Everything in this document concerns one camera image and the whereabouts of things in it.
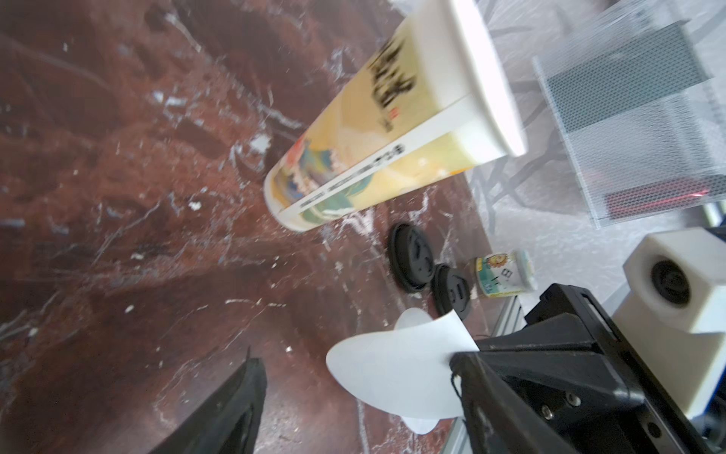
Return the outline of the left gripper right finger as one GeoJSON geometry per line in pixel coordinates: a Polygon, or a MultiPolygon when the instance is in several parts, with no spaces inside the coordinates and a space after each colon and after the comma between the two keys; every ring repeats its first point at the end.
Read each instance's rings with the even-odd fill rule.
{"type": "Polygon", "coordinates": [[[474,453],[563,453],[565,440],[550,429],[478,353],[450,361],[461,379],[459,400],[474,453]]]}

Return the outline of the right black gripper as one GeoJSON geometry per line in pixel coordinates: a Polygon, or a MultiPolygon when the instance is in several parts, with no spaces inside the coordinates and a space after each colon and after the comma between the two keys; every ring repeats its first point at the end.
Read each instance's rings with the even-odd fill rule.
{"type": "Polygon", "coordinates": [[[580,453],[722,453],[725,410],[689,419],[587,289],[551,285],[479,356],[580,453]]]}

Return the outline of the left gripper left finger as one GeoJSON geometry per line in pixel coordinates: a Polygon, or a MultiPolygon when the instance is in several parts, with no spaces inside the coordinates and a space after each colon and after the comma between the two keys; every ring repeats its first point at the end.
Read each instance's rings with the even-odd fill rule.
{"type": "Polygon", "coordinates": [[[253,454],[267,387],[264,362],[248,351],[230,378],[153,452],[253,454]]]}

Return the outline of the black cup lid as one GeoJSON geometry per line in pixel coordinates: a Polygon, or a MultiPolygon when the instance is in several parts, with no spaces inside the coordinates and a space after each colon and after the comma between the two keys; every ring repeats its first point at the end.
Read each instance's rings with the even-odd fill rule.
{"type": "Polygon", "coordinates": [[[434,305],[440,316],[455,312],[464,321],[471,311],[471,286],[465,274],[438,264],[431,282],[434,305]]]}
{"type": "Polygon", "coordinates": [[[419,227],[399,222],[389,230],[391,272],[407,293],[422,291],[433,279],[435,262],[427,236],[419,227]]]}

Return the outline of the milk tea paper cup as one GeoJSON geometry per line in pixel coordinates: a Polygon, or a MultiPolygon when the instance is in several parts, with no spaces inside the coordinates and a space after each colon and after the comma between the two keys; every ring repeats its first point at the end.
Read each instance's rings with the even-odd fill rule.
{"type": "Polygon", "coordinates": [[[493,40],[473,1],[424,1],[268,173],[264,195],[305,232],[527,152],[493,40]]]}

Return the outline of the white mesh wall basket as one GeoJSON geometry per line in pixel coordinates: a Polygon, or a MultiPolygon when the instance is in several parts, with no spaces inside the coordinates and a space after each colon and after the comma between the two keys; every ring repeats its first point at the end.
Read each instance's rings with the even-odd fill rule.
{"type": "Polygon", "coordinates": [[[725,107],[671,1],[620,1],[533,60],[595,226],[725,199],[725,107]]]}

